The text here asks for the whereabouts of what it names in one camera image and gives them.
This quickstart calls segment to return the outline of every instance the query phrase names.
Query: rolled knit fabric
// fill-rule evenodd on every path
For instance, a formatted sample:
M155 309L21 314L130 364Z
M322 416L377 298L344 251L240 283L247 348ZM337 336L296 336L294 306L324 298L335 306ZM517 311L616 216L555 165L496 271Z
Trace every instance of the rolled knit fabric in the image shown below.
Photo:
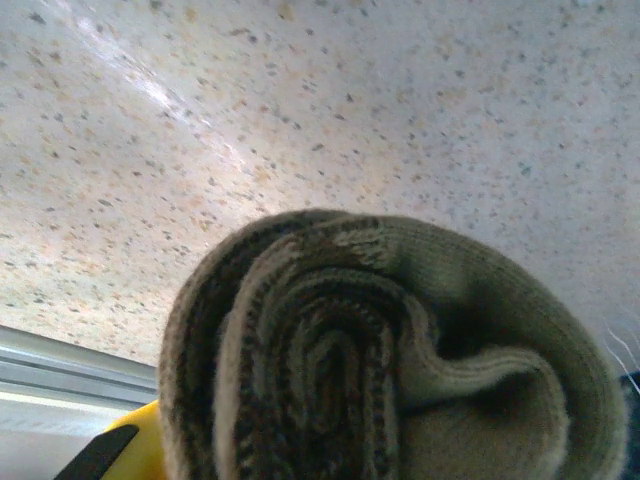
M626 409L593 339L495 250L308 210L230 235L162 344L170 479L613 480Z

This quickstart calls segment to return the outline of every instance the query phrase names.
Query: black strap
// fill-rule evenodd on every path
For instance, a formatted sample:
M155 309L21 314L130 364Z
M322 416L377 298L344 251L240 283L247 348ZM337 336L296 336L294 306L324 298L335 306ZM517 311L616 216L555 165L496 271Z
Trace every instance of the black strap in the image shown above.
M100 480L138 433L123 425L95 437L54 480Z

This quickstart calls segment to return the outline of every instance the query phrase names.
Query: speckled surface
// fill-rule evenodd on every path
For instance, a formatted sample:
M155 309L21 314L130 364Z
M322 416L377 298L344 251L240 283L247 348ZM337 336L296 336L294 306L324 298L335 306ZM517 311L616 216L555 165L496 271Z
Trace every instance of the speckled surface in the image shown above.
M333 206L499 248L628 363L640 2L580 4L4 0L0 322L154 363L205 251Z

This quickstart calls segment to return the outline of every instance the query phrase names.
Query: yellow object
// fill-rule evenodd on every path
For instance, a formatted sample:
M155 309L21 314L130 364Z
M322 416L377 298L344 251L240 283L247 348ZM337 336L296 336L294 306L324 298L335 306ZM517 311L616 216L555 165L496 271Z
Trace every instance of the yellow object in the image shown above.
M166 480L158 401L116 420L107 431L123 425L137 426L138 433L111 464L102 480Z

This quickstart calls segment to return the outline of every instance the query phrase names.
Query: dark fabric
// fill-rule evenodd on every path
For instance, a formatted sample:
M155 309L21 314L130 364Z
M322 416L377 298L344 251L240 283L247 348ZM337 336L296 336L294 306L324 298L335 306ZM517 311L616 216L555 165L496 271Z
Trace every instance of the dark fabric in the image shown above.
M631 375L637 385L640 385L640 372ZM633 386L631 380L624 376L622 386L629 401L629 446L627 468L621 480L640 480L640 393Z

